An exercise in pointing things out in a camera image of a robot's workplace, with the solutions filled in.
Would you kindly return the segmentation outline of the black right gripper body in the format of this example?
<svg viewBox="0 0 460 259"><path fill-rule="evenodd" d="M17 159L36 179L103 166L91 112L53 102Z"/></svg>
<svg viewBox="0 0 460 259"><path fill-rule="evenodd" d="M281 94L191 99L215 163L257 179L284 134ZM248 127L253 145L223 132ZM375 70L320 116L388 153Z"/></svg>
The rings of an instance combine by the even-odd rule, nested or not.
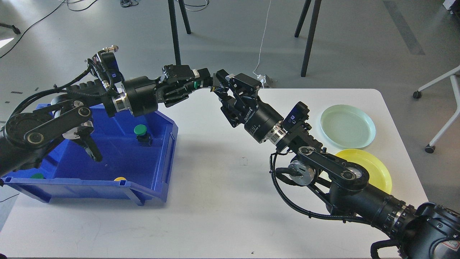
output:
<svg viewBox="0 0 460 259"><path fill-rule="evenodd" d="M221 110L232 127L240 124L258 143L263 143L274 133L274 127L283 117L270 105L261 101L258 90L232 90L233 96L220 91Z"/></svg>

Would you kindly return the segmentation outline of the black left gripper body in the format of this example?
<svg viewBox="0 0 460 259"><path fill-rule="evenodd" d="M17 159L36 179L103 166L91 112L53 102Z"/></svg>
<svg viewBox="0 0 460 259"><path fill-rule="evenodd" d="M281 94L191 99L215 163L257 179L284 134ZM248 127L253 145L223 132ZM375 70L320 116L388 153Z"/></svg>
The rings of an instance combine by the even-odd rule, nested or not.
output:
<svg viewBox="0 0 460 259"><path fill-rule="evenodd" d="M151 80L141 76L124 81L121 84L121 92L111 98L114 107L111 115L124 110L130 111L134 117L153 113L158 110L160 103L164 104L163 92L177 88L187 87L168 85L160 77Z"/></svg>

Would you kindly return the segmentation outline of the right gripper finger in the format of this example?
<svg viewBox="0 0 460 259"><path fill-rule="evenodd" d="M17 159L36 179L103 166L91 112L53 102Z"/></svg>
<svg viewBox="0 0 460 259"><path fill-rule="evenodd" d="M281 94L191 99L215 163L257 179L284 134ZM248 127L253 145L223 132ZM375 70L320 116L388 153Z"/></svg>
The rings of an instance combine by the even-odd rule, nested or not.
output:
<svg viewBox="0 0 460 259"><path fill-rule="evenodd" d="M262 83L246 74L227 75L225 80L229 83L229 88L236 99L243 97L258 99L258 91L263 86Z"/></svg>
<svg viewBox="0 0 460 259"><path fill-rule="evenodd" d="M234 98L228 95L229 81L226 79L228 75L229 73L224 69L214 73L211 91L217 95L224 108L233 108Z"/></svg>

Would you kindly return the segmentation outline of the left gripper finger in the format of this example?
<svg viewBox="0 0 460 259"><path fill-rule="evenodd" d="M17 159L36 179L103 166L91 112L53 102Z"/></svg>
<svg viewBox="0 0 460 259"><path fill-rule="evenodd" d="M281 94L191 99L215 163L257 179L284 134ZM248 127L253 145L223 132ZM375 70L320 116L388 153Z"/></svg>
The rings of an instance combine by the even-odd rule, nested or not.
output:
<svg viewBox="0 0 460 259"><path fill-rule="evenodd" d="M211 79L207 68L191 69L188 65L166 65L162 68L163 82L168 85L179 85L187 88L192 88L195 81Z"/></svg>
<svg viewBox="0 0 460 259"><path fill-rule="evenodd" d="M166 108L172 107L179 102L189 98L189 95L195 91L194 88L177 88L165 90L163 92L164 105Z"/></svg>

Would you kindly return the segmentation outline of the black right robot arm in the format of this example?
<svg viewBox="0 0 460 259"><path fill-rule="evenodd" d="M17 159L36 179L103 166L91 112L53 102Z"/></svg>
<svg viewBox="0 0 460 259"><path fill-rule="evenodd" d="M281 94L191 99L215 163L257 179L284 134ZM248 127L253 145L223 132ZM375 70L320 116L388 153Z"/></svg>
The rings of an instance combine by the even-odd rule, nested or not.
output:
<svg viewBox="0 0 460 259"><path fill-rule="evenodd" d="M329 154L309 134L309 109L298 102L286 118L261 101L262 83L245 74L230 75L221 69L212 77L212 92L232 127L243 124L258 143L270 141L270 174L283 201L309 218L340 220L370 225L387 240L371 245L370 255L395 246L403 259L458 259L459 213L442 205L425 202L418 208L398 200L369 183L361 165ZM307 187L326 205L328 215L301 208L281 190L285 184Z"/></svg>

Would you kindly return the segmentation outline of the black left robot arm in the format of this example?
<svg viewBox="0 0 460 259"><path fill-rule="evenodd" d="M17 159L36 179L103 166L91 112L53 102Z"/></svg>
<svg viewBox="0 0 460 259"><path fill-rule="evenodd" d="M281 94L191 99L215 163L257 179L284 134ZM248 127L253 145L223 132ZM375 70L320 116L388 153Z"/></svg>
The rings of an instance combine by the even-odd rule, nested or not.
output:
<svg viewBox="0 0 460 259"><path fill-rule="evenodd" d="M200 88L212 86L208 69L166 65L164 78L146 76L125 80L115 52L109 46L87 59L87 69L61 87L31 95L22 101L1 128L1 176L39 168L43 159L65 139L81 146L94 161L102 155L91 134L91 107L102 104L107 115L130 111L134 117L186 100Z"/></svg>

